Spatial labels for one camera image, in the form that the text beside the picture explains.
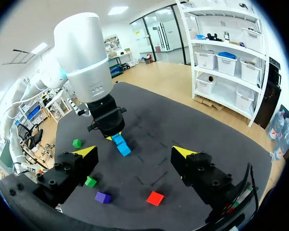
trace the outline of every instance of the stacked blocks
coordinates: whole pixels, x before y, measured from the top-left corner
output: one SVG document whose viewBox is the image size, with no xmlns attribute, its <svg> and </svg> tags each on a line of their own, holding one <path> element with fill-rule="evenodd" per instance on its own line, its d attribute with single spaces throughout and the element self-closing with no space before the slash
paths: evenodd
<svg viewBox="0 0 289 231">
<path fill-rule="evenodd" d="M 129 149 L 129 147 L 127 146 L 125 140 L 123 139 L 123 137 L 119 134 L 114 135 L 111 137 L 113 142 L 116 143 L 117 148 L 119 150 L 119 152 L 122 154 L 122 156 L 127 156 L 128 154 L 131 153 L 131 150 Z"/>
<path fill-rule="evenodd" d="M 93 188 L 96 185 L 97 181 L 93 179 L 92 177 L 88 176 L 87 180 L 85 182 L 85 185 L 87 185 L 90 188 Z"/>
<path fill-rule="evenodd" d="M 73 140 L 73 146 L 75 148 L 81 148 L 82 143 L 81 143 L 81 141 L 79 139 L 76 139 L 76 140 Z"/>
<path fill-rule="evenodd" d="M 165 197 L 164 195 L 159 194 L 157 192 L 151 192 L 150 196 L 148 197 L 146 201 L 155 206 L 159 206 L 159 204 L 162 202 L 164 197 Z"/>
<path fill-rule="evenodd" d="M 103 204 L 109 204 L 111 201 L 111 195 L 102 192 L 97 192 L 95 199 Z"/>
</svg>

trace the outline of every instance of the dark gray mat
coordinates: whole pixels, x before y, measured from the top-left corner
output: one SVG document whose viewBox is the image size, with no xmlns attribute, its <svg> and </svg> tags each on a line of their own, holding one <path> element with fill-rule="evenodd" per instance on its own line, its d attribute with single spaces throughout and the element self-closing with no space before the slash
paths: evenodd
<svg viewBox="0 0 289 231">
<path fill-rule="evenodd" d="M 204 225 L 211 208 L 191 187 L 184 186 L 174 170 L 170 163 L 173 145 L 207 152 L 219 169 L 233 175 L 234 184 L 243 179 L 251 162 L 259 198 L 263 194 L 271 159 L 248 137 L 202 112 L 127 83 L 116 84 L 111 95 L 118 106 L 127 108 L 122 135 L 132 153 L 123 157 L 99 131 L 88 133 L 91 117 L 71 112 L 62 118 L 56 155 L 76 151 L 74 139 L 80 139 L 83 148 L 96 145 L 99 154 L 99 164 L 91 174 L 98 180 L 97 185 L 93 189 L 77 187 L 62 205 L 66 215 L 126 229 L 190 231 Z M 95 201 L 97 191 L 111 194 L 111 204 Z M 152 191 L 165 195 L 158 207 L 146 202 Z M 254 208 L 252 201 L 246 209 L 247 218 Z"/>
</svg>

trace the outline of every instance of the purple cube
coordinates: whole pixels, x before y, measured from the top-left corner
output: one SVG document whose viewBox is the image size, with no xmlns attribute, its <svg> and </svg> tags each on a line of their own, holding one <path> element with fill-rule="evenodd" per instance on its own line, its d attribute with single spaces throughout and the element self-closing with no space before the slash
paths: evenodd
<svg viewBox="0 0 289 231">
<path fill-rule="evenodd" d="M 109 204 L 111 201 L 111 195 L 102 192 L 97 192 L 95 199 L 103 204 Z"/>
</svg>

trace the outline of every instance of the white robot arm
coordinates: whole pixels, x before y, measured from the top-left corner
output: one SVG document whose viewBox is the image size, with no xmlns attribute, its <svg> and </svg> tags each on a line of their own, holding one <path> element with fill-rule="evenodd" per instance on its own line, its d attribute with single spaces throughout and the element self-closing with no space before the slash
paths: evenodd
<svg viewBox="0 0 289 231">
<path fill-rule="evenodd" d="M 120 111 L 109 95 L 113 83 L 99 17 L 94 13 L 80 13 L 63 20 L 54 29 L 54 41 L 53 53 L 56 59 L 50 58 L 46 62 L 43 75 L 34 76 L 27 86 L 21 80 L 15 83 L 11 92 L 13 97 L 9 102 L 11 107 L 4 114 L 0 125 L 0 136 L 10 140 L 13 162 L 23 163 L 15 165 L 18 174 L 27 170 L 18 129 L 13 124 L 19 103 L 35 98 L 47 88 L 59 88 L 69 80 L 77 98 L 88 103 L 96 127 L 105 136 L 114 135 L 124 128 L 121 114 L 124 109 Z M 114 121 L 110 128 L 105 127 L 105 124 L 108 124 L 105 120 L 109 120 L 109 116 Z"/>
</svg>

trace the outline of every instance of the green cube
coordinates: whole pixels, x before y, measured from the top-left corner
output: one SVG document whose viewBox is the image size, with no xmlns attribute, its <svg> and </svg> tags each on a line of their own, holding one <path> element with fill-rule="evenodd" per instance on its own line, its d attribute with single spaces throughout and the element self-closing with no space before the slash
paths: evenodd
<svg viewBox="0 0 289 231">
<path fill-rule="evenodd" d="M 89 177 L 89 176 L 87 177 L 87 180 L 85 182 L 85 184 L 90 188 L 93 188 L 96 183 L 97 183 L 97 181 L 95 179 L 93 179 L 92 177 Z"/>
<path fill-rule="evenodd" d="M 75 148 L 81 148 L 82 143 L 81 143 L 81 141 L 79 139 L 76 139 L 76 140 L 73 140 L 73 146 Z"/>
</svg>

